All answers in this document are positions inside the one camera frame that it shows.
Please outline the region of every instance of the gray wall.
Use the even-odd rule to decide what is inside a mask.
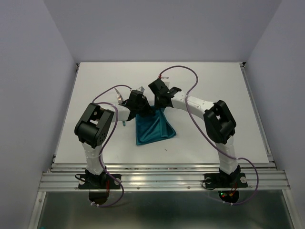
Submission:
[[[81,61],[245,61],[280,0],[44,0]]]
[[[0,1],[0,228],[27,228],[75,78],[41,0]]]
[[[305,1],[284,0],[247,63],[277,165],[305,217]]]

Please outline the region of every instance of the teal towel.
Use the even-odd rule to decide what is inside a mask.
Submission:
[[[137,146],[158,142],[176,136],[176,131],[166,120],[164,115],[165,108],[156,109],[154,116],[135,117],[135,127],[137,135]]]

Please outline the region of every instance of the screw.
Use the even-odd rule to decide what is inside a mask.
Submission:
[[[241,177],[241,178],[240,178],[240,181],[241,181],[243,184],[245,184],[245,183],[247,183],[247,178]]]
[[[212,183],[212,181],[211,181],[211,178],[210,177],[206,177],[205,178],[205,182],[206,182],[206,184],[211,184]]]
[[[114,181],[114,184],[119,185],[119,183],[116,180]]]

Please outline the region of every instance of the glass panel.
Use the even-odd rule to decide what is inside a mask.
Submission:
[[[252,192],[240,192],[240,201]],[[45,229],[290,229],[281,190],[259,191],[250,202],[227,206],[207,192],[130,192],[110,208],[90,206],[88,193],[47,193],[39,227]],[[208,192],[217,197],[217,192]],[[113,201],[120,193],[111,193]]]

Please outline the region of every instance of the white tabletop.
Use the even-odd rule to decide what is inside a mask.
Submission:
[[[217,102],[224,100],[237,127],[234,146],[237,157],[246,157],[254,163],[268,163],[266,150],[251,105],[239,63],[213,62],[83,62],[80,65],[72,92],[68,113],[64,122],[55,163],[86,163],[81,143],[74,135],[74,128],[87,105],[101,92],[117,84],[136,89],[145,88],[144,94],[153,99],[148,84],[158,74],[172,65],[185,65],[199,76],[192,96]],[[170,87],[187,91],[195,82],[194,75],[186,69],[172,69],[163,76],[170,77]],[[127,88],[118,88],[124,99],[129,97]],[[98,102],[116,102],[114,90],[102,96]],[[168,163],[219,163],[218,154],[201,136],[189,115],[182,110],[166,108],[165,115],[176,130],[177,136],[143,146],[136,145],[135,120],[121,122],[103,152],[104,162],[132,164]],[[196,118],[205,131],[204,122]]]

